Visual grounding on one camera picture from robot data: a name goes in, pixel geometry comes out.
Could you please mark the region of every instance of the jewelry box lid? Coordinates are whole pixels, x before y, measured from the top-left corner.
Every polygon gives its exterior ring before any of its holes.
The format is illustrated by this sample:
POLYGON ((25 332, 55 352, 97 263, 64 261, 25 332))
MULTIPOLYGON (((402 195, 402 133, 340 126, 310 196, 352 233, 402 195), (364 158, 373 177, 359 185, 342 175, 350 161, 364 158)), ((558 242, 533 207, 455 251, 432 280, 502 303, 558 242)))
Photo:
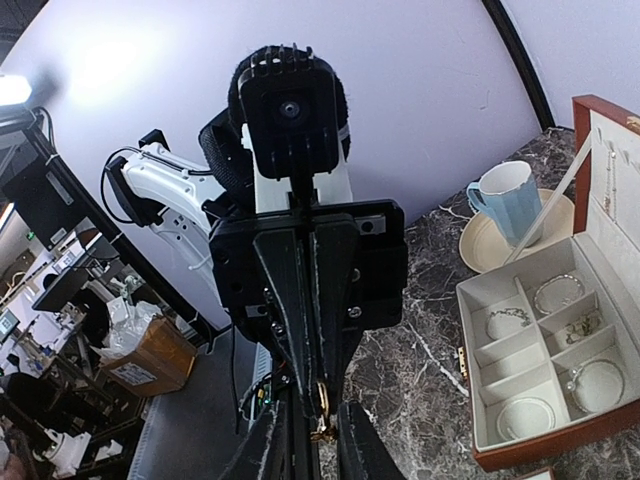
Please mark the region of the jewelry box lid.
POLYGON ((595 96, 575 98, 574 112, 578 141, 591 131, 590 185, 581 188, 583 167, 576 227, 582 207, 587 234, 640 308, 640 115, 595 96))

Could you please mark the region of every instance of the jewelry box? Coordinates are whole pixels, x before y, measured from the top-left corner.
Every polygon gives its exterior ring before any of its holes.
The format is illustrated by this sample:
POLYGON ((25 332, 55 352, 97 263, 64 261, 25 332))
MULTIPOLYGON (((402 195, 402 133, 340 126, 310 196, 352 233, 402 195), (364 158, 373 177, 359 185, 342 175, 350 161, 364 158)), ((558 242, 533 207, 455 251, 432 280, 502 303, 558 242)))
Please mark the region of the jewelry box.
POLYGON ((594 96, 574 113, 578 147, 591 143, 574 235, 457 286, 486 471, 640 421, 640 118, 594 96))

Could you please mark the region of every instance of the mug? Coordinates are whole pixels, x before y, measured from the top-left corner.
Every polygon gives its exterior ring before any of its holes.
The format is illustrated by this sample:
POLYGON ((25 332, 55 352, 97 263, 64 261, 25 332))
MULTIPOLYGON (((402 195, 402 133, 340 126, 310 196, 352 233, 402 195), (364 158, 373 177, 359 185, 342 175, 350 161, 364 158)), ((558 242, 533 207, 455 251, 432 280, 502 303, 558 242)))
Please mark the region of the mug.
MULTIPOLYGON (((491 218, 507 243, 516 247, 534 222, 542 203, 536 180, 527 162, 501 163, 470 183, 467 197, 471 205, 491 218)), ((526 245, 542 236, 542 226, 526 245)))

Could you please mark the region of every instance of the dark marble surface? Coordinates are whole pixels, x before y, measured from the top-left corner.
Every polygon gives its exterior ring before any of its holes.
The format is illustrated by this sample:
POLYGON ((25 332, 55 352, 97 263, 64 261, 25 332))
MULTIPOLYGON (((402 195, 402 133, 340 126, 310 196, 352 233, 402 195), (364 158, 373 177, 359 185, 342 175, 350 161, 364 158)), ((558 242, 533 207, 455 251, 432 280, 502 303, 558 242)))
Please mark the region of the dark marble surface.
MULTIPOLYGON (((509 157, 528 161, 538 186, 555 188, 568 168, 573 132, 552 129, 509 157)), ((568 191, 573 197, 573 187, 568 191)), ((348 369, 345 398, 369 412, 380 437, 409 480, 508 479, 552 465, 556 478, 640 478, 640 428, 512 470, 485 473, 471 456, 469 392, 458 369, 463 344, 457 283, 474 275, 458 240, 472 216, 464 193, 407 229, 409 284, 402 323, 367 332, 348 369)), ((326 465, 335 458, 322 450, 326 465)), ((325 478, 335 478, 330 468, 325 478)))

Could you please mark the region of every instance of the beige plate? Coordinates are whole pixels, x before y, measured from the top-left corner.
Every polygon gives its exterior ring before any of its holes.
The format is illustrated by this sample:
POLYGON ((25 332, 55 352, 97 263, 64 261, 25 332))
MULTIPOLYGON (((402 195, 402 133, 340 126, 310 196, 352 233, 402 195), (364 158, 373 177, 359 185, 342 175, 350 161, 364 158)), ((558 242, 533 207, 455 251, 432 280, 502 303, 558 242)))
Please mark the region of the beige plate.
MULTIPOLYGON (((538 189, 538 192, 543 204, 553 193, 545 188, 538 189)), ((573 233, 573 208, 573 202, 563 195, 545 219, 540 240, 525 248, 520 258, 570 237, 573 233)), ((476 214, 464 228, 459 248, 464 263, 478 273, 501 267, 512 251, 496 224, 484 213, 476 214)))

